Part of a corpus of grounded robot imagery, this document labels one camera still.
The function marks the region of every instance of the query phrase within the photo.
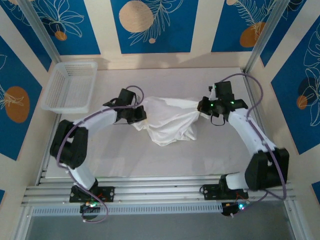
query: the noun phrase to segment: vent grille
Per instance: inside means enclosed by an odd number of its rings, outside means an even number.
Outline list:
[[[35,207],[32,216],[79,216],[79,206]],[[109,215],[146,215],[146,214],[192,214],[192,213],[222,213],[222,204],[185,203],[185,204],[135,204],[109,205]],[[103,215],[106,209],[101,207],[86,215]]]

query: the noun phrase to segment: beige circle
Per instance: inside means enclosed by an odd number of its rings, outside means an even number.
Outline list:
[[[226,0],[226,4],[228,5],[234,5],[237,3],[238,0]]]
[[[154,15],[150,8],[142,1],[129,1],[119,12],[120,23],[131,33],[140,33],[154,23]]]
[[[155,40],[154,38],[150,38],[150,39],[149,39],[149,43],[150,43],[150,44],[154,44],[155,42],[156,42],[156,40]]]
[[[14,4],[14,5],[18,5],[17,0],[8,0],[10,3]]]

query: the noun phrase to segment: crumpled white fabric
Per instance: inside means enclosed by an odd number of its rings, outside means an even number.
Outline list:
[[[196,140],[194,122],[200,115],[198,103],[188,99],[146,97],[143,107],[147,118],[132,125],[138,131],[147,130],[151,140],[159,146],[178,140]]]

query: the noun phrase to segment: metal strip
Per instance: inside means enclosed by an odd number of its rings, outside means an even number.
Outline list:
[[[254,92],[252,90],[254,83],[253,83],[253,81],[251,79],[248,79],[246,76],[244,76],[243,79],[244,79],[244,84],[245,84],[246,90],[247,90],[248,95],[249,95],[250,102],[251,102],[252,106],[254,106],[256,104],[256,102],[257,102],[256,99],[255,99]],[[253,113],[254,113],[254,116],[255,116],[256,124],[266,134],[263,122],[262,122],[261,117],[260,117],[261,114],[260,114],[260,111],[259,111],[258,107],[255,107],[253,109]]]
[[[47,167],[48,167],[49,159],[50,159],[50,147],[51,147],[52,141],[54,140],[55,132],[58,128],[60,119],[61,119],[61,114],[57,114],[55,116],[55,120],[54,120],[52,129],[51,129],[51,133],[50,133],[49,139],[46,144],[45,152],[42,157],[42,161],[41,161],[41,165],[40,165],[40,168],[38,171],[38,175],[35,180],[35,185],[38,185],[40,183],[41,178],[46,177]]]
[[[150,215],[150,214],[200,214],[222,213],[223,207],[217,202],[176,203],[176,204],[122,204],[108,205],[108,215]],[[87,215],[105,215],[106,208],[101,207]],[[79,206],[35,207],[32,216],[80,216]]]
[[[23,240],[26,238],[30,225],[33,207],[21,207],[19,222],[11,235],[11,240]]]
[[[258,40],[256,41],[255,46],[253,47],[252,54],[244,68],[245,73],[249,73],[254,67],[256,61],[259,59],[289,2],[290,0],[278,0],[276,2]]]
[[[59,52],[29,0],[16,0],[25,18],[54,63],[62,62]]]
[[[297,240],[315,240],[312,236],[305,215],[296,200],[284,201],[291,228]]]
[[[187,179],[195,177],[179,177],[180,180],[169,180],[169,177],[151,177],[148,180],[143,180],[143,177],[138,177],[136,181],[126,179],[123,181],[119,177],[119,181],[113,178],[112,181],[99,179],[100,186],[114,186],[115,195],[114,203],[126,204],[173,204],[173,203],[200,203],[208,202],[204,200],[204,196],[199,193],[200,187],[203,184],[217,184],[220,176],[215,175],[212,179],[210,176],[202,176],[202,179]],[[23,206],[48,206],[48,205],[75,205],[69,203],[71,182],[50,182],[42,183],[39,186],[29,186],[25,191],[22,200]],[[282,187],[273,187],[270,189],[273,193],[282,196]],[[264,191],[248,191],[249,201],[254,202],[259,200],[265,194]],[[288,199],[295,199],[295,193],[292,185],[287,183]],[[266,201],[277,201],[271,195],[266,197]]]

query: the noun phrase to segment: white wall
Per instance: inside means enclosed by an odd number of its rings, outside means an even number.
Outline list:
[[[271,81],[319,15],[319,0],[307,0],[266,67],[264,68],[261,61],[258,61],[251,72],[262,83],[264,90],[261,112],[267,135],[279,147],[285,147],[290,153],[288,179],[293,183],[315,239],[319,239],[320,236],[320,205],[311,184],[320,180],[320,145],[301,155],[298,154]]]
[[[1,7],[0,23],[0,36],[44,87],[49,79],[49,73]],[[14,161],[0,154],[0,189],[5,190],[5,197],[0,206],[1,240],[10,238],[11,232],[19,220],[19,206],[26,186],[35,184],[53,120],[54,114],[37,107],[18,160]]]
[[[93,59],[100,70],[244,67],[251,52],[211,53],[225,0],[200,0],[190,53],[121,54],[111,8],[106,0],[84,0],[101,55],[62,56],[64,61]]]

